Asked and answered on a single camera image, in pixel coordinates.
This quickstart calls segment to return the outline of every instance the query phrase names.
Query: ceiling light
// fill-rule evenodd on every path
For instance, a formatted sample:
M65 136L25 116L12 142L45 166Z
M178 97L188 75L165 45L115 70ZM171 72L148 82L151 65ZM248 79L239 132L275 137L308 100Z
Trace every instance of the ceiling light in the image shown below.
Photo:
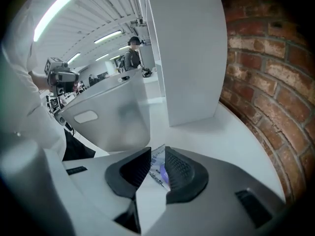
M108 56L108 54L103 55L102 57L99 57L98 59L96 59L95 61L98 61L99 59Z
M109 60L112 60L112 59L117 59L117 58L119 58L120 57L120 55L118 55L118 56L115 56L115 57L112 57L111 59L109 59Z
M114 32L114 33L111 33L111 34L109 34L109 35L103 37L103 38L100 38L99 40L94 41L94 43L95 43L95 44L98 44L99 42L101 42L101 41L103 41L103 40L105 40L105 39L107 39L107 38L113 37L113 36L115 36L115 35L118 35L118 34L120 34L120 33L122 33L121 30L116 31L116 32Z
M119 50L122 50L122 49L127 48L127 47L129 47L129 46L126 45L126 46L124 46L124 47L119 48Z
M74 55L74 56L68 61L68 64L70 64L71 62L73 62L74 59L76 59L78 56L80 56L80 53L77 53L76 55Z
M69 1L70 0L57 0L52 6L50 6L35 28L34 42L39 39L49 22L54 18L58 11L60 11Z

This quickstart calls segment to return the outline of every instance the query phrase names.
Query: black bag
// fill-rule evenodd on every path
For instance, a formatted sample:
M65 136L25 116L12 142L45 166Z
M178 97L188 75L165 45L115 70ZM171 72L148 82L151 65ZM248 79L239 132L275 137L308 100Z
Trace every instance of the black bag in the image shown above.
M130 52L131 53L131 65L132 64L132 52L131 51L126 51L127 52ZM120 60L120 63L119 63L119 73L123 73L123 72L126 72L126 60L125 60L125 55L122 57L122 59Z

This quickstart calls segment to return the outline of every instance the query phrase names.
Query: person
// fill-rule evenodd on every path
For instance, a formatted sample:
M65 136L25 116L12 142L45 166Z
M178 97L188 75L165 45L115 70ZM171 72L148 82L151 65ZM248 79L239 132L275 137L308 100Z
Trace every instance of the person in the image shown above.
M136 36L128 41L129 49L125 53L125 71L136 69L141 64L140 56L136 50L140 46L140 39Z
M44 150L57 153L61 160L91 158L95 151L65 131L48 113L40 99L39 90L51 90L51 87L45 75L33 72L37 61L33 45L32 12L45 1L16 1L15 5L21 2L21 8L2 39L0 84L5 90L0 91L3 106L0 110L0 132L31 138Z

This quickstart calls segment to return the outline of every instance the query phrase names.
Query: brick wall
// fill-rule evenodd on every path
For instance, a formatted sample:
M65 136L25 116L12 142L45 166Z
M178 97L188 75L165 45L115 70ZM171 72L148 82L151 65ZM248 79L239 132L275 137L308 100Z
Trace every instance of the brick wall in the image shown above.
M305 191L315 167L310 46L278 0L222 3L228 56L220 101L261 143L290 203Z

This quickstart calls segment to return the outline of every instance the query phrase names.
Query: ceiling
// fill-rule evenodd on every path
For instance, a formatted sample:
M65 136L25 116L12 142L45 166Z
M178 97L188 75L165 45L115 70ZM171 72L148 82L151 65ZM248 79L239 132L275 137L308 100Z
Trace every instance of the ceiling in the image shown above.
M47 0L49 8L55 0ZM59 57L69 61L81 53L71 64L71 68L85 66L105 54L102 61L125 53L127 41L135 35L149 39L146 24L141 24L138 0L71 0L52 19L39 40L35 43L38 68L44 69L48 57ZM94 41L117 30L123 33L106 39L98 44Z

